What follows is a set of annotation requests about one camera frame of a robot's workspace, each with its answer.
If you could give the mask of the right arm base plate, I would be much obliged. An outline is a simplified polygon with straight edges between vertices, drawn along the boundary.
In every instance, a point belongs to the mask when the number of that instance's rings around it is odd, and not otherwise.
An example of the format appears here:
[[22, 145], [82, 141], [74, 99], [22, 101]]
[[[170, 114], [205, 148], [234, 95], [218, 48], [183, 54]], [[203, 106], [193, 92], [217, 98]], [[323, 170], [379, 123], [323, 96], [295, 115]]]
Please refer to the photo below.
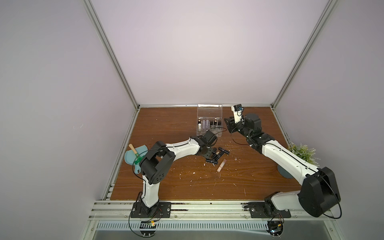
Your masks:
[[271, 204], [266, 202], [248, 202], [245, 203], [243, 209], [248, 211], [251, 215], [251, 218], [278, 218], [283, 217], [291, 218], [292, 215], [290, 211], [277, 210]]

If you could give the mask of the pink lipstick tube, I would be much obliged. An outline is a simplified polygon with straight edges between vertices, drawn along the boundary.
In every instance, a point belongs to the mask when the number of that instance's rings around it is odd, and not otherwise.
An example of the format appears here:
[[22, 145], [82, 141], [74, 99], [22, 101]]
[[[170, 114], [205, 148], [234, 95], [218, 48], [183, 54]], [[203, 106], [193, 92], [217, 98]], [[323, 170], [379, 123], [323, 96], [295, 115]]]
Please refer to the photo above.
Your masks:
[[219, 165], [219, 167], [217, 169], [218, 173], [220, 173], [222, 171], [222, 169], [225, 166], [226, 162], [227, 162], [227, 159], [222, 160], [221, 164]]

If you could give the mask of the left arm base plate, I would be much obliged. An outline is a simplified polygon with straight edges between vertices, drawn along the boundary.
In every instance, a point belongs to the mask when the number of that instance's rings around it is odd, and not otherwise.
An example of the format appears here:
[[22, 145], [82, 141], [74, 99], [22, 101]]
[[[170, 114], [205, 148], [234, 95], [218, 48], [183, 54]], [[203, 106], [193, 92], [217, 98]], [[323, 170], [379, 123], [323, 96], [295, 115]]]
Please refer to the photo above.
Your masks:
[[130, 214], [131, 218], [170, 218], [172, 209], [171, 202], [158, 202], [152, 207], [147, 207], [143, 202], [136, 202]]

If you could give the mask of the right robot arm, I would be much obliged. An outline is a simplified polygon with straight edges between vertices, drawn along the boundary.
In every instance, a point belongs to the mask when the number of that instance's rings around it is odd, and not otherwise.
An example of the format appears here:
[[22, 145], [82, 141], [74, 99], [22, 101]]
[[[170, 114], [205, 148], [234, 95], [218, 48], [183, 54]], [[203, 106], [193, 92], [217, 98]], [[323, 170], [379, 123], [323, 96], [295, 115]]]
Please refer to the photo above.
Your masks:
[[225, 123], [230, 133], [240, 133], [251, 148], [273, 160], [301, 185], [299, 191], [276, 192], [266, 197], [264, 211], [267, 216], [274, 217], [285, 210], [304, 210], [317, 218], [340, 205], [341, 196], [334, 172], [304, 161], [264, 133], [258, 115], [243, 117], [234, 114], [226, 118]]

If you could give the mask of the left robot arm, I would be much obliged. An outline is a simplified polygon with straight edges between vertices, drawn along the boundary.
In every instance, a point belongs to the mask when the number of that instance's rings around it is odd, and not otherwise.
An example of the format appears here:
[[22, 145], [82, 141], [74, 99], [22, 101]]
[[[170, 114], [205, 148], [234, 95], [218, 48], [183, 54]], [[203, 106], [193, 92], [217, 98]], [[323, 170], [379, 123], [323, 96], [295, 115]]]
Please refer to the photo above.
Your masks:
[[193, 136], [174, 144], [156, 142], [139, 164], [143, 175], [142, 205], [149, 210], [158, 205], [160, 182], [176, 160], [211, 154], [216, 141], [217, 136], [212, 131], [207, 131], [204, 135]]

